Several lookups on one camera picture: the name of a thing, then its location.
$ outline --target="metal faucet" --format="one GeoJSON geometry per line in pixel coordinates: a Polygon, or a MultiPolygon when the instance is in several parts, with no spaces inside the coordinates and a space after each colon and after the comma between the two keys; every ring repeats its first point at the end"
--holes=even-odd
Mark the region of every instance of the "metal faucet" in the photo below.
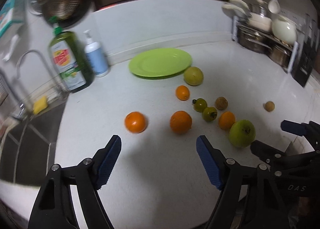
{"type": "Polygon", "coordinates": [[[34,52],[35,54],[37,54],[37,55],[40,57],[43,65],[44,65],[44,67],[46,68],[46,70],[47,70],[47,72],[49,73],[52,81],[53,81],[54,84],[55,84],[54,89],[56,90],[56,92],[57,92],[58,94],[60,94],[63,98],[66,98],[67,93],[66,93],[66,92],[61,88],[61,86],[58,84],[58,82],[57,82],[56,79],[55,79],[56,77],[55,77],[55,75],[52,73],[52,71],[50,70],[50,67],[49,67],[49,65],[47,64],[47,62],[46,62],[43,54],[40,53],[38,50],[28,50],[28,51],[26,51],[26,52],[19,58],[19,60],[18,60],[18,62],[17,62],[17,65],[16,65],[17,78],[18,78],[18,79],[20,78],[20,65],[21,65],[21,63],[22,63],[23,58],[24,58],[27,54],[29,54],[29,53],[31,53],[31,52],[34,52]]]}
{"type": "Polygon", "coordinates": [[[19,98],[17,93],[10,86],[10,84],[7,80],[7,77],[6,77],[5,73],[2,71],[2,69],[0,69],[0,78],[1,78],[2,84],[4,85],[4,88],[6,89],[7,93],[11,93],[11,95],[13,96],[13,98],[16,100],[16,102],[19,105],[19,112],[18,113],[14,112],[13,114],[11,114],[11,116],[19,121],[23,121],[24,118],[29,114],[28,109],[24,105],[22,99],[19,98]]]}

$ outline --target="dish soap bottle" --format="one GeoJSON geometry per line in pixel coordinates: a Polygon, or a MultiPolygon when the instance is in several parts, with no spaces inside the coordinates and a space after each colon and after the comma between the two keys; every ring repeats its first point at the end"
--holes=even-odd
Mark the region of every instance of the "dish soap bottle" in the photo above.
{"type": "Polygon", "coordinates": [[[52,55],[53,63],[61,79],[72,93],[83,90],[92,83],[94,78],[93,71],[85,59],[84,51],[80,48],[74,32],[63,32],[57,23],[53,26],[55,37],[49,44],[49,53],[52,55]]]}
{"type": "Polygon", "coordinates": [[[85,55],[91,64],[92,70],[97,77],[103,77],[108,73],[108,63],[101,50],[101,45],[94,42],[90,30],[84,31],[87,45],[84,48],[85,55]]]}

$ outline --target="yellow sponge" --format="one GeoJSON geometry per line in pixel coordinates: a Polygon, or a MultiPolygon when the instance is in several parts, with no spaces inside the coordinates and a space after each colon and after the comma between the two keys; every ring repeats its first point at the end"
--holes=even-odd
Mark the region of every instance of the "yellow sponge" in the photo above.
{"type": "Polygon", "coordinates": [[[40,111],[47,108],[48,102],[47,102],[47,96],[41,97],[41,99],[37,100],[33,105],[33,114],[36,115],[40,111]]]}

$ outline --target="orange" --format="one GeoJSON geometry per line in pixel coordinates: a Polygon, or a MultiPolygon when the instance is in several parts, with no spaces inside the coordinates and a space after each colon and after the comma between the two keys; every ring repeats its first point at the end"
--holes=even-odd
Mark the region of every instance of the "orange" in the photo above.
{"type": "Polygon", "coordinates": [[[218,125],[221,129],[227,130],[230,129],[233,123],[236,122],[236,117],[231,111],[226,111],[221,114],[218,120],[218,125]]]}
{"type": "Polygon", "coordinates": [[[170,127],[174,133],[183,134],[191,129],[192,118],[185,111],[175,112],[170,119],[170,127]]]}
{"type": "Polygon", "coordinates": [[[129,113],[124,120],[125,127],[132,133],[140,133],[146,128],[147,122],[140,112],[129,113]]]}
{"type": "Polygon", "coordinates": [[[176,96],[181,101],[188,100],[190,97],[189,89],[187,87],[185,87],[184,85],[180,85],[176,89],[176,96]]]}

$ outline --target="screw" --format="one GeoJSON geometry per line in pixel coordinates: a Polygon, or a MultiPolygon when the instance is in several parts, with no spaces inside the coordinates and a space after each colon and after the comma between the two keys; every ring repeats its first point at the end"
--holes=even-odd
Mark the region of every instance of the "screw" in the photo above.
{"type": "Polygon", "coordinates": [[[227,158],[226,162],[229,164],[229,165],[233,165],[235,163],[235,160],[233,158],[227,158]]]}
{"type": "Polygon", "coordinates": [[[260,164],[259,168],[262,170],[267,170],[267,166],[265,164],[260,164]]]}
{"type": "Polygon", "coordinates": [[[53,171],[56,171],[56,170],[59,169],[59,165],[58,165],[58,164],[54,164],[54,165],[51,167],[51,169],[52,169],[53,171]]]}
{"type": "Polygon", "coordinates": [[[92,162],[92,159],[91,158],[85,158],[82,163],[85,164],[85,165],[89,165],[90,163],[92,162]]]}
{"type": "Polygon", "coordinates": [[[275,176],[281,176],[282,175],[282,172],[281,171],[276,171],[275,172],[275,176]]]}

